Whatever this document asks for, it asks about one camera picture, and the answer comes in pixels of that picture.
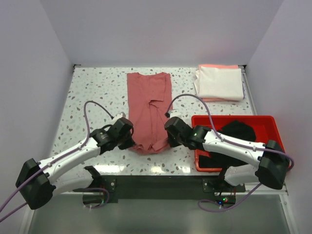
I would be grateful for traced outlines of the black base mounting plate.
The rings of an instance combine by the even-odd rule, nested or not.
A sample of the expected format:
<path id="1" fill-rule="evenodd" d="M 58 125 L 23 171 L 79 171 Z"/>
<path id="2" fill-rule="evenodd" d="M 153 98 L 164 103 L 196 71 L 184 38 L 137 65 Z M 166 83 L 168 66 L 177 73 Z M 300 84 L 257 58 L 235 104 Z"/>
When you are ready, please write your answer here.
<path id="1" fill-rule="evenodd" d="M 246 189 L 244 185 L 226 186 L 214 175 L 102 175 L 78 191 L 98 193 L 117 203 L 121 199 L 214 199 L 215 194 L 233 195 Z"/>

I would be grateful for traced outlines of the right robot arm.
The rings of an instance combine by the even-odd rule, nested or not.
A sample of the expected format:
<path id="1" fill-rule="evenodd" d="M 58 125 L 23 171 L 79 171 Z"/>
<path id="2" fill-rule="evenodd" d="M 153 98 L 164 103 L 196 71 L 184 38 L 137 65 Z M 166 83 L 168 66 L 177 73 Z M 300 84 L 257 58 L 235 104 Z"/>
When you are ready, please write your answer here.
<path id="1" fill-rule="evenodd" d="M 170 118 L 164 129 L 177 146 L 219 153 L 245 162 L 242 166 L 230 166 L 217 179 L 218 188 L 224 192 L 233 186 L 254 182 L 275 190 L 283 188 L 291 160 L 274 140 L 267 143 L 245 141 L 221 134 L 213 127 L 192 128 L 179 117 Z"/>

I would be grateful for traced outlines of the red plastic bin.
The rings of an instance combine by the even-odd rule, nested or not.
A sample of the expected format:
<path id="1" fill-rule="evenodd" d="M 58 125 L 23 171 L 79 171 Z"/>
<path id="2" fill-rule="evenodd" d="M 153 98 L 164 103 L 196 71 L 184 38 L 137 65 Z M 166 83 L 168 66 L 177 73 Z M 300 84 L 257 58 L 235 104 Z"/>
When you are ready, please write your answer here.
<path id="1" fill-rule="evenodd" d="M 269 140 L 278 142 L 284 149 L 277 125 L 272 116 L 221 116 L 214 115 L 212 120 L 215 128 L 219 131 L 225 125 L 237 120 L 253 128 L 255 133 L 254 142 L 267 143 Z M 199 172 L 218 173 L 221 164 L 212 160 L 209 152 L 195 150 L 195 167 Z"/>

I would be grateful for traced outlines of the folded light pink shirt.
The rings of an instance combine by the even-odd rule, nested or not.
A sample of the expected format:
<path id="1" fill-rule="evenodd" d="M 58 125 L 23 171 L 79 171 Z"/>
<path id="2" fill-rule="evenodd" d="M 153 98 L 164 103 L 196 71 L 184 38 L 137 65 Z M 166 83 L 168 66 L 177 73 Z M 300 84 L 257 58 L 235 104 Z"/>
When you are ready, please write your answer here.
<path id="1" fill-rule="evenodd" d="M 238 69 L 238 65 L 222 65 L 222 64 L 200 64 L 198 69 L 201 70 L 201 67 L 208 68 L 217 68 L 217 69 Z"/>

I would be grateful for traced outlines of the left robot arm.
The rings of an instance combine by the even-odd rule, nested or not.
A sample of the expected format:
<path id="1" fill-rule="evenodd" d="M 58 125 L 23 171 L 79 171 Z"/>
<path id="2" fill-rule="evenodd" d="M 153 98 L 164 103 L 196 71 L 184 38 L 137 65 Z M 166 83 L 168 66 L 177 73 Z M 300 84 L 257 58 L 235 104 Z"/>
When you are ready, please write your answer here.
<path id="1" fill-rule="evenodd" d="M 114 118 L 111 124 L 95 129 L 87 138 L 64 151 L 39 162 L 27 160 L 19 173 L 16 187 L 30 209 L 36 210 L 61 193 L 85 189 L 96 191 L 101 186 L 100 174 L 86 167 L 76 175 L 68 172 L 85 161 L 118 147 L 128 149 L 134 146 L 133 124 L 125 117 Z"/>

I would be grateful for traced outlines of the black clothes in bin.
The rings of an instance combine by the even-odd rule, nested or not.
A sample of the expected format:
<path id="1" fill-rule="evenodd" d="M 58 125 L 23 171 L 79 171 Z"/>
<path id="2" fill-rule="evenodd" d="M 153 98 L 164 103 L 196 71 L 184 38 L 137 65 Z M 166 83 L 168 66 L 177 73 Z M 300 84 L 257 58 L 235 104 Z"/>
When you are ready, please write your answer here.
<path id="1" fill-rule="evenodd" d="M 237 120 L 224 125 L 218 132 L 245 141 L 254 142 L 256 140 L 254 129 Z M 199 168 L 225 168 L 230 166 L 242 166 L 247 163 L 224 154 L 211 152 L 209 156 L 199 155 L 198 164 Z"/>

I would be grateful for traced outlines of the folded white t shirt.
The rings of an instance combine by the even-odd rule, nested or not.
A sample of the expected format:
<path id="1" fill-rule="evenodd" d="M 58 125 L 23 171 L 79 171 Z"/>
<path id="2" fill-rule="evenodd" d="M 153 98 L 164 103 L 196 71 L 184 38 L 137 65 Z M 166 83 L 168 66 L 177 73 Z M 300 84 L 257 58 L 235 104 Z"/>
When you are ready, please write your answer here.
<path id="1" fill-rule="evenodd" d="M 200 67 L 195 72 L 195 90 L 200 98 L 241 101 L 244 99 L 240 68 Z"/>

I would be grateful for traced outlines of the pink polo shirt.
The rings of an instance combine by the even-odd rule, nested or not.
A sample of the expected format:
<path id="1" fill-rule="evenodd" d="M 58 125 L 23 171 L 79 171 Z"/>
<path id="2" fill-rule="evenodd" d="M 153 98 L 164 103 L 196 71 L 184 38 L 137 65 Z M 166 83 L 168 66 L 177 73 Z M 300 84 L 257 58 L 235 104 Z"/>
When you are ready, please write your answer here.
<path id="1" fill-rule="evenodd" d="M 168 73 L 127 74 L 129 120 L 134 125 L 132 150 L 141 155 L 158 154 L 168 149 L 164 129 L 165 113 L 172 101 L 171 76 Z"/>

